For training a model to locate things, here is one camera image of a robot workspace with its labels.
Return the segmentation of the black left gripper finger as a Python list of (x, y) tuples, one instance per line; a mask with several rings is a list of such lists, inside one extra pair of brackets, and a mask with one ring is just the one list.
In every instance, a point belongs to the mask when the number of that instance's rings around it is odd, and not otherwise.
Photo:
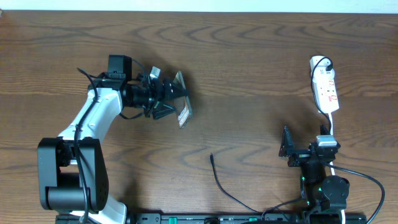
[(177, 99), (181, 97), (186, 97), (189, 95), (189, 91), (185, 87), (185, 83), (181, 77), (175, 77), (171, 83), (171, 99)]
[(169, 104), (159, 104), (152, 111), (153, 119), (160, 119), (175, 112), (175, 107)]

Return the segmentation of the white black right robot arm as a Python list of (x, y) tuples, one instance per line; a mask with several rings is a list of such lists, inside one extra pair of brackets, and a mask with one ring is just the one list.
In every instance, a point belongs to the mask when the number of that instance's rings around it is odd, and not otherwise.
[(333, 162), (340, 144), (321, 127), (321, 134), (306, 149), (296, 149), (288, 127), (282, 132), (280, 157), (289, 167), (299, 167), (303, 196), (315, 213), (340, 212), (346, 209), (349, 181), (338, 175), (327, 175), (325, 167)]

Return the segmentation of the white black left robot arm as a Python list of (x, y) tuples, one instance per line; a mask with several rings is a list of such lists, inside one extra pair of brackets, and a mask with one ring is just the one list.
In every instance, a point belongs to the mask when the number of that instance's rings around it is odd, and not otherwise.
[(37, 147), (40, 204), (58, 214), (56, 223), (135, 223), (127, 205), (109, 194), (101, 144), (125, 107), (139, 108), (136, 117), (160, 119), (176, 114), (184, 128), (192, 117), (183, 75), (160, 79), (160, 69), (132, 76), (135, 60), (110, 55), (107, 71), (87, 74), (87, 100), (72, 123)]

